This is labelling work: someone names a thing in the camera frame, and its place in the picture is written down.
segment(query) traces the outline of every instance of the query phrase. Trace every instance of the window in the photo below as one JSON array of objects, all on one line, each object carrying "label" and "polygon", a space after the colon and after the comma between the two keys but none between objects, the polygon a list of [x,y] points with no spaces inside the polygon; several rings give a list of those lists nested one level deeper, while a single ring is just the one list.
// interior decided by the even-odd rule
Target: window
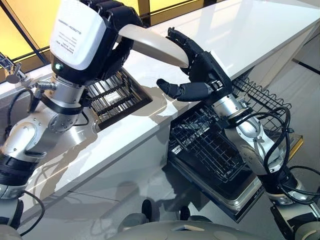
[{"label": "window", "polygon": [[[146,27],[217,0],[118,0],[133,7]],[[61,0],[0,0],[0,52],[29,72],[49,64],[50,35]],[[4,81],[0,68],[0,83]]]}]

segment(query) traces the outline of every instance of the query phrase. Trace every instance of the yellow window glass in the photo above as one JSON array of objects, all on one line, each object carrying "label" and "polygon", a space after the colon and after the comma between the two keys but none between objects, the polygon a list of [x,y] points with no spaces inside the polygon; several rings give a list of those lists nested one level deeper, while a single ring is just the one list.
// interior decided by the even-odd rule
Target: yellow window glass
[{"label": "yellow window glass", "polygon": [[118,2],[123,3],[124,5],[128,7],[133,7],[136,13],[139,15],[139,5],[138,0],[118,0]]},{"label": "yellow window glass", "polygon": [[61,0],[6,0],[39,48],[49,46]]},{"label": "yellow window glass", "polygon": [[150,11],[157,11],[185,1],[186,0],[150,0]]},{"label": "yellow window glass", "polygon": [[0,8],[0,23],[0,52],[15,59],[33,51],[2,8]]}]

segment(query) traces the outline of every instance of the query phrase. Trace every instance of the black cable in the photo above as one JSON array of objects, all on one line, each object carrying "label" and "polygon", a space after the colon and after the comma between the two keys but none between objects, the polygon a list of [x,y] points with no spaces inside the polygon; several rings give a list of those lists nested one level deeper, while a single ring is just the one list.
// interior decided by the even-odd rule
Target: black cable
[{"label": "black cable", "polygon": [[9,133],[12,129],[12,122],[11,122],[11,112],[12,112],[12,109],[14,108],[14,105],[16,103],[16,101],[18,100],[18,98],[24,94],[28,92],[30,94],[30,105],[31,105],[31,102],[32,102],[32,99],[33,99],[33,95],[34,93],[30,90],[30,89],[23,89],[21,91],[19,91],[14,97],[13,99],[11,100],[11,103],[9,105],[9,109],[8,109],[8,112],[7,112],[7,126],[6,128],[4,129],[4,140],[7,140],[8,136],[9,136]]},{"label": "black cable", "polygon": [[28,192],[28,191],[23,191],[25,194],[31,196],[32,198],[34,198],[41,206],[41,214],[40,216],[38,217],[38,219],[34,222],[34,224],[26,231],[24,231],[23,233],[21,233],[21,237],[26,235],[27,233],[29,233],[32,229],[35,228],[35,226],[40,222],[40,220],[43,218],[43,216],[45,215],[45,211],[46,211],[46,208],[45,208],[45,205],[44,203],[35,195],[33,195],[31,192]]},{"label": "black cable", "polygon": [[[320,176],[320,171],[317,171],[317,170],[315,170],[315,169],[313,169],[311,167],[308,167],[308,166],[295,165],[295,166],[289,167],[289,170],[292,170],[292,169],[306,169],[306,170],[314,172],[314,173],[316,173],[317,175]],[[296,189],[294,187],[290,187],[290,186],[283,185],[283,184],[282,184],[282,186],[283,186],[283,188],[289,189],[291,191],[295,191],[295,192],[300,193],[300,194],[311,195],[311,196],[320,196],[320,192],[304,191],[304,190]]]},{"label": "black cable", "polygon": [[80,123],[80,124],[75,124],[75,125],[73,125],[73,126],[86,126],[86,125],[88,125],[89,124],[89,118],[88,118],[88,116],[84,113],[84,111],[82,111],[81,112],[82,113],[82,115],[84,116],[84,118],[85,118],[85,120],[86,120],[86,123]]},{"label": "black cable", "polygon": [[[280,110],[285,112],[285,120],[284,121],[278,115],[276,115],[276,113]],[[270,169],[269,169],[269,165],[268,165],[269,157],[277,149],[277,147],[280,145],[280,143],[283,141],[283,139],[285,139],[286,151],[285,151],[283,163],[282,163],[280,169],[277,171],[278,174],[276,177],[278,178],[282,169],[288,164],[288,161],[289,161],[289,156],[290,156],[289,132],[291,132],[289,126],[290,126],[290,121],[291,121],[291,113],[287,107],[281,106],[281,107],[275,108],[274,110],[272,110],[270,112],[257,112],[257,113],[250,114],[249,116],[247,116],[243,120],[237,122],[236,126],[239,126],[240,124],[244,123],[245,121],[247,121],[248,119],[250,119],[254,116],[261,116],[261,117],[258,117],[259,120],[265,119],[267,117],[273,117],[273,118],[277,119],[281,124],[281,128],[282,128],[281,134],[280,134],[279,138],[277,139],[277,141],[269,149],[269,151],[267,152],[267,154],[265,155],[265,158],[263,160],[263,166],[264,166],[267,174],[269,175],[269,174],[271,174]],[[292,169],[306,169],[306,170],[312,171],[320,176],[320,171],[317,171],[311,167],[298,165],[298,166],[292,166],[289,168],[289,170],[292,170]],[[309,192],[309,191],[304,191],[304,190],[300,190],[300,189],[296,189],[294,187],[284,185],[281,183],[279,178],[277,179],[277,181],[278,181],[278,188],[282,190],[282,192],[285,196],[287,196],[289,199],[291,199],[295,203],[299,203],[302,205],[310,205],[310,204],[314,203],[315,201],[317,201],[318,199],[320,199],[320,192]],[[300,200],[300,199],[297,199],[296,197],[291,196],[286,189],[303,194],[303,195],[313,196],[313,197],[310,199],[306,199],[306,200]]]}]

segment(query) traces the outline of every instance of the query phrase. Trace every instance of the cable connector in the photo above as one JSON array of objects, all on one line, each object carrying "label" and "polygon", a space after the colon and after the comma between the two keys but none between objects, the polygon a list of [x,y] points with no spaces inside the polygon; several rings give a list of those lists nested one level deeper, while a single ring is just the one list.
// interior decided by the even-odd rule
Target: cable connector
[{"label": "cable connector", "polygon": [[291,127],[288,127],[288,128],[286,129],[286,131],[287,131],[289,134],[292,134],[292,133],[295,132],[295,130],[294,130],[293,128],[291,128]]}]

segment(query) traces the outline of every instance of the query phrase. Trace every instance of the black wire basket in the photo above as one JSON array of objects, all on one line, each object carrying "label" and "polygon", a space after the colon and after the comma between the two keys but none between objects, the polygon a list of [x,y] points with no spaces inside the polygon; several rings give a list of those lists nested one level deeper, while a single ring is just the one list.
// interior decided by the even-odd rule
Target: black wire basket
[{"label": "black wire basket", "polygon": [[[278,107],[291,108],[289,103],[270,94],[261,86],[240,78],[232,82],[233,94],[236,98],[243,98],[254,113],[269,112]],[[284,118],[284,111],[278,116]],[[223,183],[235,178],[246,163],[242,160],[238,150],[226,137],[224,130],[218,124],[218,116],[213,108],[203,103],[187,111],[171,123],[169,137],[169,151],[178,154],[186,151],[196,158],[197,169],[205,169],[208,174]],[[265,133],[272,139],[279,136],[281,125],[271,117],[261,120]]]}]

